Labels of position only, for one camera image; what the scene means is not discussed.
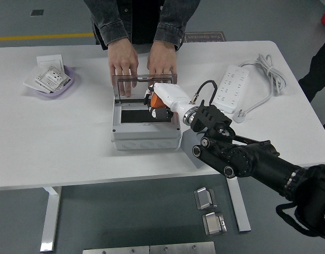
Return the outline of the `person's left hand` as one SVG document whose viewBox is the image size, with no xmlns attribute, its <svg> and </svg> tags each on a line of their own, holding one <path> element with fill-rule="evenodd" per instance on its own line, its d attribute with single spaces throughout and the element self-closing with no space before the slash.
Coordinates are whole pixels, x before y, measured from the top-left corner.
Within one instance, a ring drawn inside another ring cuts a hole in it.
<svg viewBox="0 0 325 254">
<path fill-rule="evenodd" d="M 150 75 L 177 74 L 175 46 L 165 41 L 154 41 L 147 60 Z"/>
</svg>

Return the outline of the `person's right hand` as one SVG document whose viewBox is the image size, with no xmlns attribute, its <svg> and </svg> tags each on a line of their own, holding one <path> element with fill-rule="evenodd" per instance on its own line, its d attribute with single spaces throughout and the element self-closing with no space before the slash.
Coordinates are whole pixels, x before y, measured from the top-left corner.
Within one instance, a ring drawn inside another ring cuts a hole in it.
<svg viewBox="0 0 325 254">
<path fill-rule="evenodd" d="M 110 75 L 137 75 L 138 55 L 128 38 L 121 38 L 108 44 Z"/>
</svg>

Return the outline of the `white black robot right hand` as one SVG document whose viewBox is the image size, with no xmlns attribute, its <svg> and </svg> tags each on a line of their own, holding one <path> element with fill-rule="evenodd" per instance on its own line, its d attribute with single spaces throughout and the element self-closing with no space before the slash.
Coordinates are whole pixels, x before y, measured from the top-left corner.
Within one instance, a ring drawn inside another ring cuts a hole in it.
<svg viewBox="0 0 325 254">
<path fill-rule="evenodd" d="M 154 83 L 145 93 L 144 105 L 154 118 L 167 118 L 177 113 L 184 124 L 190 125 L 198 107 L 177 84 Z"/>
</svg>

